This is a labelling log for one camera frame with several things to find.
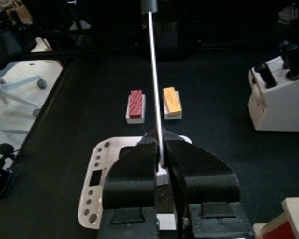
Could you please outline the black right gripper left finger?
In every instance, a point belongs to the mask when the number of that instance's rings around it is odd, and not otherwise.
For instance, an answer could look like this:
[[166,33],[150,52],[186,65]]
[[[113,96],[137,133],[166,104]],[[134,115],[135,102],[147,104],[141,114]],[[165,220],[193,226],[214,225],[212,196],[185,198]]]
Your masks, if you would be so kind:
[[138,144],[114,163],[103,184],[99,239],[159,239],[158,145]]

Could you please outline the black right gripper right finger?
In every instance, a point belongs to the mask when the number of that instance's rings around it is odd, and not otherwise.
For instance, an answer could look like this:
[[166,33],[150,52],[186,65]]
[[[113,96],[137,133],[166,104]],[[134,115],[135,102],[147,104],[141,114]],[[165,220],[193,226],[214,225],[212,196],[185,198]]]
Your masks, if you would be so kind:
[[177,207],[181,239],[253,239],[229,164],[182,140],[165,142],[165,161]]

